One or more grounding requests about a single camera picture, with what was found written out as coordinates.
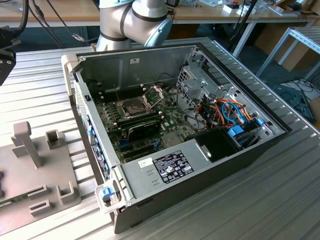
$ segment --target slotted aluminum surface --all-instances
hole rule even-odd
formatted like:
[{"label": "slotted aluminum surface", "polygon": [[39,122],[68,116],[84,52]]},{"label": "slotted aluminum surface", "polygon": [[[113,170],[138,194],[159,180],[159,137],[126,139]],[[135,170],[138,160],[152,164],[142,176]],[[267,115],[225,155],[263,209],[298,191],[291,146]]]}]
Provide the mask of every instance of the slotted aluminum surface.
[{"label": "slotted aluminum surface", "polygon": [[320,27],[294,27],[289,34],[320,54]]},{"label": "slotted aluminum surface", "polygon": [[[0,143],[10,141],[6,126],[20,120],[30,122],[32,137],[51,129],[63,131],[82,202],[12,231],[3,239],[319,239],[319,132],[218,43],[193,38],[169,40],[165,45],[196,42],[204,44],[253,90],[292,128],[292,133],[248,168],[115,235],[109,215],[99,212],[93,196],[96,181],[70,109],[60,62],[66,53],[91,49],[20,53],[15,69],[0,87]],[[212,74],[221,78],[219,72]]]}]

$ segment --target chip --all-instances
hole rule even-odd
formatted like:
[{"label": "chip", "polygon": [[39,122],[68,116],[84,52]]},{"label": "chip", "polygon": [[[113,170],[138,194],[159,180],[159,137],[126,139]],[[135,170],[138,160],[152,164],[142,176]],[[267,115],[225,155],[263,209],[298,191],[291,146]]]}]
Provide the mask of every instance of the chip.
[{"label": "chip", "polygon": [[144,113],[146,111],[145,106],[140,100],[128,101],[124,103],[125,112],[130,115]]},{"label": "chip", "polygon": [[170,148],[181,143],[180,138],[175,132],[169,132],[163,135],[162,140]]}]

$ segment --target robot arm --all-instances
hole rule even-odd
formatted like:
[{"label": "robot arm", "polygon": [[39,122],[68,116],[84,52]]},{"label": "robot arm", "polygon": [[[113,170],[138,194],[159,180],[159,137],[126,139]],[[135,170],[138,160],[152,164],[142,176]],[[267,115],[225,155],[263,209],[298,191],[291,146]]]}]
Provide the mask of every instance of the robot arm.
[{"label": "robot arm", "polygon": [[163,0],[100,0],[97,51],[128,49],[131,40],[145,47],[161,45],[172,20]]}]

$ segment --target power supply label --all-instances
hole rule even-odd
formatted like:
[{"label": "power supply label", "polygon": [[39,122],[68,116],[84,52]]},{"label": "power supply label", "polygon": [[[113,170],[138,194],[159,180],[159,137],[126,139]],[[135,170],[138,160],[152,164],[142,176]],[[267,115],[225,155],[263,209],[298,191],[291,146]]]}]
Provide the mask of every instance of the power supply label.
[{"label": "power supply label", "polygon": [[153,164],[165,184],[194,171],[181,150],[154,159]]}]

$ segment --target blue drive bracket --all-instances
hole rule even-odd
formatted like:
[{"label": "blue drive bracket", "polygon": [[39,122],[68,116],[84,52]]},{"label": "blue drive bracket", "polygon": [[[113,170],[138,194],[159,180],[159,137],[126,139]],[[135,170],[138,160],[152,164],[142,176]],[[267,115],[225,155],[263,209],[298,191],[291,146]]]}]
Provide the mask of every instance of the blue drive bracket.
[{"label": "blue drive bracket", "polygon": [[231,134],[231,136],[234,137],[238,134],[243,133],[244,130],[242,129],[241,126],[237,125],[237,126],[230,127],[228,132]]}]

